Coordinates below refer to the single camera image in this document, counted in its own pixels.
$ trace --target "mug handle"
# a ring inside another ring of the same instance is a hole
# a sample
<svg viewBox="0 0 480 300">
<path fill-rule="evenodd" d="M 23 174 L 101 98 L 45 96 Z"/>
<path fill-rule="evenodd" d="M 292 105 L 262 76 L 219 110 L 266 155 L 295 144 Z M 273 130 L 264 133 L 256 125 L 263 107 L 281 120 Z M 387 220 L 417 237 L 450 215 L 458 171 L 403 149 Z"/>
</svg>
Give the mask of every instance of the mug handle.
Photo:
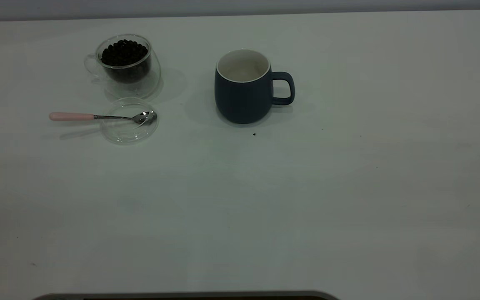
<svg viewBox="0 0 480 300">
<path fill-rule="evenodd" d="M 273 97 L 273 104 L 277 105 L 288 105 L 294 101 L 295 98 L 295 86 L 292 76 L 287 72 L 273 72 L 272 80 L 285 80 L 290 86 L 290 97 Z"/>
<path fill-rule="evenodd" d="M 95 61 L 95 55 L 89 54 L 84 58 L 84 68 L 96 78 L 99 78 L 99 74 L 97 73 L 98 64 Z"/>
</svg>

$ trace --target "gray wall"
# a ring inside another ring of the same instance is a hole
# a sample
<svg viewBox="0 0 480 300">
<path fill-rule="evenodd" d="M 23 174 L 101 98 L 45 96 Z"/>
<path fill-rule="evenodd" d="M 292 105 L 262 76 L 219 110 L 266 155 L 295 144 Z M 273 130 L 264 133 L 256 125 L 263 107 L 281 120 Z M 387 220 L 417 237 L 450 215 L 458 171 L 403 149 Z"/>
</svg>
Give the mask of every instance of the gray wall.
<svg viewBox="0 0 480 300">
<path fill-rule="evenodd" d="M 0 0 L 0 20 L 480 9 L 480 0 Z"/>
</svg>

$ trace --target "double-walled glass cup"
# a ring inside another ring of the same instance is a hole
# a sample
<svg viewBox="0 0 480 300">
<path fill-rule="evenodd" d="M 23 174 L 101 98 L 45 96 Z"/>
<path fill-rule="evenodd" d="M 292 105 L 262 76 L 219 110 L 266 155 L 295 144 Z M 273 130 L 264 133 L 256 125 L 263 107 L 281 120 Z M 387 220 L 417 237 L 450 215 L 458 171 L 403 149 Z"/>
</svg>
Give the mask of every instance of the double-walled glass cup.
<svg viewBox="0 0 480 300">
<path fill-rule="evenodd" d="M 148 51 L 139 61 L 130 65 L 110 66 L 103 63 L 103 51 L 120 40 L 137 42 Z M 84 66 L 99 79 L 107 92 L 118 98 L 147 97 L 155 91 L 160 80 L 160 64 L 151 43 L 136 34 L 122 34 L 105 40 L 98 46 L 95 54 L 86 56 Z"/>
</svg>

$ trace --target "pink spoon handle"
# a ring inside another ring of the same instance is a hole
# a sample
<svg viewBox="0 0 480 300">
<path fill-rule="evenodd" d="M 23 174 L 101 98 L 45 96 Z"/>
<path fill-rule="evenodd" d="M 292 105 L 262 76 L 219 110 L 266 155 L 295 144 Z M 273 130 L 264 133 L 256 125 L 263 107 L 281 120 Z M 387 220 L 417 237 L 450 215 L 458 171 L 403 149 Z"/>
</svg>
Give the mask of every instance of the pink spoon handle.
<svg viewBox="0 0 480 300">
<path fill-rule="evenodd" d="M 53 112 L 49 114 L 49 119 L 51 121 L 88 121 L 93 120 L 94 115 L 92 114 L 76 114 L 72 112 Z"/>
</svg>

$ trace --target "spoon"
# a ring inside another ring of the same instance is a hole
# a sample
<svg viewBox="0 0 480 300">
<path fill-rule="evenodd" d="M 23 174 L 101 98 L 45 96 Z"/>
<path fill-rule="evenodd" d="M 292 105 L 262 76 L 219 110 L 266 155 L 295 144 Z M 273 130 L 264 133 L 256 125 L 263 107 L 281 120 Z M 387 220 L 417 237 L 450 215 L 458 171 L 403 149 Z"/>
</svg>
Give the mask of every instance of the spoon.
<svg viewBox="0 0 480 300">
<path fill-rule="evenodd" d="M 150 119 L 151 124 L 157 118 L 157 113 L 153 110 L 148 112 L 141 112 L 134 117 L 120 117 L 120 116 L 99 116 L 92 114 L 77 114 L 72 112 L 53 112 L 49 114 L 51 121 L 90 121 L 90 120 L 104 120 L 104 119 L 120 119 L 120 120 L 132 120 L 137 124 L 142 124 L 145 120 Z"/>
</svg>

